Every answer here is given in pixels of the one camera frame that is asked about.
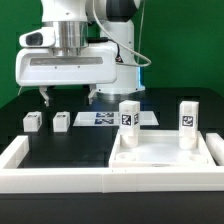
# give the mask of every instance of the white container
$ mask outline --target white container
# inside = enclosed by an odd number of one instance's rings
[[[178,131],[140,130],[138,137],[138,146],[127,149],[120,144],[118,130],[109,167],[215,166],[200,132],[197,132],[198,147],[192,150],[179,147]]]
[[[53,119],[54,132],[67,132],[70,125],[70,113],[58,112]]]
[[[42,125],[41,112],[29,112],[23,119],[24,132],[37,132]]]
[[[183,101],[179,115],[179,146],[182,149],[197,148],[198,102]]]

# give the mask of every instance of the white block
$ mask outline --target white block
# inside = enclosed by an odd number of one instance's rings
[[[67,132],[70,125],[70,113],[58,112],[53,119],[54,132]]]
[[[183,101],[179,115],[179,146],[182,149],[197,148],[199,103]]]
[[[206,135],[207,147],[216,160],[216,162],[224,166],[224,140],[216,133]]]
[[[140,131],[140,102],[126,100],[119,104],[120,133],[126,136],[136,136]]]
[[[24,132],[37,132],[42,125],[41,112],[29,112],[23,119]]]

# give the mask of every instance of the black table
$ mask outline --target black table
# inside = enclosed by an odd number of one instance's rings
[[[118,111],[119,102],[94,100],[87,89],[51,90],[47,108],[37,90],[24,92],[0,109],[0,152],[17,135],[24,135],[23,118],[41,111],[43,125],[28,133],[30,152],[19,168],[107,167],[118,127],[73,127],[53,132],[56,112]],[[209,89],[147,89],[142,111],[154,111],[159,126],[144,129],[178,130],[179,104],[199,101],[199,130],[224,137],[224,98]],[[0,194],[0,223],[222,223],[224,192],[142,192],[110,194]]]

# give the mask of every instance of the green background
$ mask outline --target green background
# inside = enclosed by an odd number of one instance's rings
[[[224,1],[146,0],[141,53],[152,60],[144,85],[206,87],[224,96]],[[0,107],[16,97],[18,39],[41,27],[40,0],[7,0],[0,14]],[[141,12],[135,18],[136,42]]]

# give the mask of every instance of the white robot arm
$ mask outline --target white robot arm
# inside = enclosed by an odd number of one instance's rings
[[[43,27],[20,37],[24,49],[17,55],[17,83],[40,89],[55,85],[115,83],[116,89],[119,73],[116,44],[87,42],[88,22],[95,20],[93,0],[41,2]],[[140,0],[96,0],[94,4],[101,21],[126,24],[138,10]]]

